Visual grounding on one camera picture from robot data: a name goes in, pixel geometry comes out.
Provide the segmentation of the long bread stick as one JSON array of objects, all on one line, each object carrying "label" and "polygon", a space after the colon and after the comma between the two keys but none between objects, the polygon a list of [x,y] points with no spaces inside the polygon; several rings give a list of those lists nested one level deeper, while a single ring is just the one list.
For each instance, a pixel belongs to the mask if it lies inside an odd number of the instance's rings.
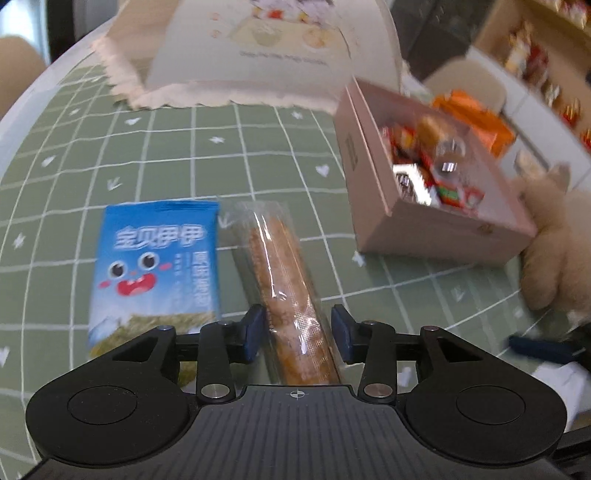
[{"label": "long bread stick", "polygon": [[328,324],[287,207],[239,202],[229,211],[236,268],[247,298],[266,313],[263,354],[270,379],[287,385],[341,382]]}]

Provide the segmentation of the blue seaweed snack packet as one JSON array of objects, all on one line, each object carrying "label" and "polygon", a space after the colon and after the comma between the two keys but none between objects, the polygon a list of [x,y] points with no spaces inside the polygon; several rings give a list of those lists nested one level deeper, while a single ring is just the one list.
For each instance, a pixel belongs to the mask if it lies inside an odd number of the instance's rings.
[{"label": "blue seaweed snack packet", "polygon": [[96,251],[90,358],[158,326],[197,334],[221,314],[215,201],[111,205]]}]

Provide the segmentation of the red cracker stick packet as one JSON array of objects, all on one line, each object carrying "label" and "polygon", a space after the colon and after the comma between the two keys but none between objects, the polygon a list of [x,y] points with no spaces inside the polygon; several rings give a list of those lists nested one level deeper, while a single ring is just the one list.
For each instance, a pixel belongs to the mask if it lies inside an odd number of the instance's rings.
[{"label": "red cracker stick packet", "polygon": [[394,164],[392,171],[403,200],[430,207],[436,205],[434,196],[416,164]]}]

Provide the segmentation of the red roast duck snack bag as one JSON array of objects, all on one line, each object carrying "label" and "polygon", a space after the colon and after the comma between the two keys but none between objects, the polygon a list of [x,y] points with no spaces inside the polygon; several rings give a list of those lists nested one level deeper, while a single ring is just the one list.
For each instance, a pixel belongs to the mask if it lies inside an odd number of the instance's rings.
[{"label": "red roast duck snack bag", "polygon": [[477,210],[485,198],[477,187],[446,181],[437,181],[435,190],[442,204],[466,211]]}]

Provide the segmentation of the brown plush dog toy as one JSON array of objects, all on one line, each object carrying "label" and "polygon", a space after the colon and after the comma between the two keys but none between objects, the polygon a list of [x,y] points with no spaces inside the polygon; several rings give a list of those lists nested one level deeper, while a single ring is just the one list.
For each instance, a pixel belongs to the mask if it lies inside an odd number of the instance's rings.
[{"label": "brown plush dog toy", "polygon": [[528,307],[548,307],[571,324],[590,320],[590,194],[571,190],[570,166],[512,180],[536,226],[522,252],[520,287]]}]

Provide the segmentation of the pink storage box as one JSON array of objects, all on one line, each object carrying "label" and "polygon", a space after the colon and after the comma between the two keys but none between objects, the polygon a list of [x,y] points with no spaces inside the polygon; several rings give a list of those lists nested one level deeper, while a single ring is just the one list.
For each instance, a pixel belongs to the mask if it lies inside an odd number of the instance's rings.
[{"label": "pink storage box", "polygon": [[[464,158],[432,159],[418,146],[416,129],[424,115],[457,129],[467,147]],[[534,239],[536,228],[529,214],[489,151],[461,121],[353,79],[335,112],[335,134],[360,252],[504,264]],[[394,164],[416,164],[436,205],[403,200]],[[474,211],[449,207],[439,200],[437,181],[477,187],[485,198]]]}]

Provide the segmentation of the orange snack bag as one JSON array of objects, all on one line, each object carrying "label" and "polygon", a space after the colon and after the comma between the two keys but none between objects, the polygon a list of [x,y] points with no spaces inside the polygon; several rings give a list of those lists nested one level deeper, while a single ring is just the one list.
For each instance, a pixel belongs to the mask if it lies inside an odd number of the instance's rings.
[{"label": "orange snack bag", "polygon": [[469,125],[487,150],[500,159],[516,140],[508,124],[463,90],[436,96],[432,107]]}]

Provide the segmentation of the green checkered tablecloth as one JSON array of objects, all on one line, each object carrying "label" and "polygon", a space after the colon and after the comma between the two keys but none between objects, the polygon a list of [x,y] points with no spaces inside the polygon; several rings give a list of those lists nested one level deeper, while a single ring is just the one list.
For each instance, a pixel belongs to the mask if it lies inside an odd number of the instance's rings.
[{"label": "green checkered tablecloth", "polygon": [[529,312],[518,265],[499,269],[361,254],[334,124],[266,106],[133,111],[85,66],[1,123],[1,475],[37,463],[32,394],[86,362],[89,332],[183,325],[217,295],[249,306],[235,264],[235,205],[290,211],[325,309],[415,333],[428,321],[510,360],[516,332],[566,325]]}]

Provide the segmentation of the beige mesh food cover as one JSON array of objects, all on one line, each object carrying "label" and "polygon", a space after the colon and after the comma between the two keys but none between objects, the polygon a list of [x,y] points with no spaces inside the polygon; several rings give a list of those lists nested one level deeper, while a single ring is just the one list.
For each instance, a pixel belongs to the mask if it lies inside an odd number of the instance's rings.
[{"label": "beige mesh food cover", "polygon": [[334,113],[355,78],[400,91],[383,1],[128,1],[93,50],[133,109],[264,104]]}]

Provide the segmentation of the beige chair right side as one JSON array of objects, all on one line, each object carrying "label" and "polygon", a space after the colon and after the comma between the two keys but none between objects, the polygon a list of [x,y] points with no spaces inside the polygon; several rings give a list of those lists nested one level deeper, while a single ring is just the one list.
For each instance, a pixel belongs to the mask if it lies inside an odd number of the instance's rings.
[{"label": "beige chair right side", "polygon": [[478,62],[456,57],[433,72],[424,85],[433,95],[462,90],[494,113],[500,113],[506,100],[504,85]]}]

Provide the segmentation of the beige dining chair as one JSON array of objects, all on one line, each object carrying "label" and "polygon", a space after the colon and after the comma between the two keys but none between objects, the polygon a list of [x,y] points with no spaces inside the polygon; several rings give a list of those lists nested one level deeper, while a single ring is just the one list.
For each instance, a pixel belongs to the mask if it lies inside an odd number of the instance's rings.
[{"label": "beige dining chair", "polygon": [[46,68],[40,54],[24,38],[13,35],[0,38],[1,118]]}]

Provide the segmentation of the wooden wall shelf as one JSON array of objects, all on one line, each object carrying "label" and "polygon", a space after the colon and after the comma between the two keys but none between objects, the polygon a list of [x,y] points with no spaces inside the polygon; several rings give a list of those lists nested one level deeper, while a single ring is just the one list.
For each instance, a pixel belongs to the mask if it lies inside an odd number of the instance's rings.
[{"label": "wooden wall shelf", "polygon": [[473,46],[537,95],[590,152],[590,8],[582,1],[496,1]]}]

